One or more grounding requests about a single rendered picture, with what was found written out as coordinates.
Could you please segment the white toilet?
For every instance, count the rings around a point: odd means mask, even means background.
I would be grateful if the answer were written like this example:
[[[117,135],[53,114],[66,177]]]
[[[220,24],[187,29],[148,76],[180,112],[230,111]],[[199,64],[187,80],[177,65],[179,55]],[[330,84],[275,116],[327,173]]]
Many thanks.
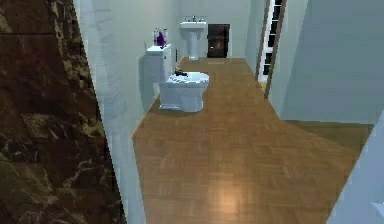
[[[210,78],[206,73],[184,71],[187,76],[176,76],[172,66],[172,45],[152,45],[146,50],[152,82],[159,88],[160,108],[199,112],[203,109],[203,93]]]

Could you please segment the wooden framed glass door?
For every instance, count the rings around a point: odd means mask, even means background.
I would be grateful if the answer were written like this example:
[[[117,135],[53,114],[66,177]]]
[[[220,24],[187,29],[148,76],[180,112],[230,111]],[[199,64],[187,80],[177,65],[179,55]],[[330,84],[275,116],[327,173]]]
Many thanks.
[[[266,0],[255,73],[258,82],[266,83],[265,99],[269,97],[271,89],[286,5],[287,0]]]

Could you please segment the white pedestal sink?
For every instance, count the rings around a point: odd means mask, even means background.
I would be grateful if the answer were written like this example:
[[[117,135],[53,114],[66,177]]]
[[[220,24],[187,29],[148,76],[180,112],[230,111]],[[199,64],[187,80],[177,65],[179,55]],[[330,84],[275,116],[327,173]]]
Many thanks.
[[[193,15],[190,18],[185,18],[180,23],[180,28],[188,33],[188,58],[196,61],[198,56],[198,35],[207,27],[207,22],[204,18],[197,18]]]

